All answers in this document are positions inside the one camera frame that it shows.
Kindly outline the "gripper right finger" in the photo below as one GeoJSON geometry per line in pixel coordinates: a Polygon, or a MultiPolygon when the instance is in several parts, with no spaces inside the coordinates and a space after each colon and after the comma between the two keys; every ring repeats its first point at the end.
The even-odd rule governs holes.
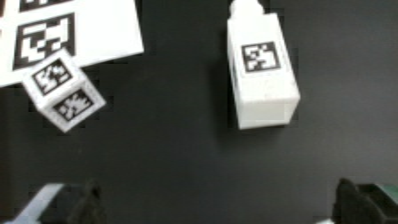
{"type": "Polygon", "coordinates": [[[334,224],[398,224],[398,185],[342,178],[331,219],[334,224]]]}

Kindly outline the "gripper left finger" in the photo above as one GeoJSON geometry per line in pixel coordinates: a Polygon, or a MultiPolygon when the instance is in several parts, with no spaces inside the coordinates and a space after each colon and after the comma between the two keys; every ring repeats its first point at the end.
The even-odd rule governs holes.
{"type": "Polygon", "coordinates": [[[11,224],[107,224],[98,182],[48,183],[11,224]]]}

